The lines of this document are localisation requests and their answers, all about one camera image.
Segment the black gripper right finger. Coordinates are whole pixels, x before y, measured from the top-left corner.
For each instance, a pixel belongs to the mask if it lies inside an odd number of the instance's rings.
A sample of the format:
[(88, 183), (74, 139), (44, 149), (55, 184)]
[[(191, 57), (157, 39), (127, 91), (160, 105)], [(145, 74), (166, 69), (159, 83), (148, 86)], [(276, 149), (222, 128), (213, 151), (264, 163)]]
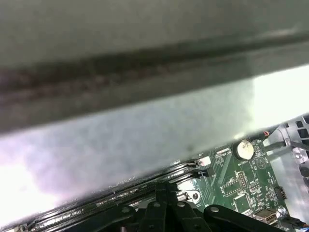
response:
[(185, 232), (280, 232), (281, 230), (220, 205), (206, 207), (199, 216), (191, 205), (179, 201), (176, 184), (167, 183), (167, 201)]

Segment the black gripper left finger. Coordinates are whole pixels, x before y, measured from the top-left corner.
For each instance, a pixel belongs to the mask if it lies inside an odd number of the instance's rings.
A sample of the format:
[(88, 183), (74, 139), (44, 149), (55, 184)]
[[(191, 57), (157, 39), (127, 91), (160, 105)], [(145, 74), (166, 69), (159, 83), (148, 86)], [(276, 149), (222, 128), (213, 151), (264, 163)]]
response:
[(164, 232), (168, 209), (168, 184), (157, 184), (155, 200), (148, 203), (146, 208), (137, 210), (134, 219), (118, 223), (106, 229), (107, 232)]

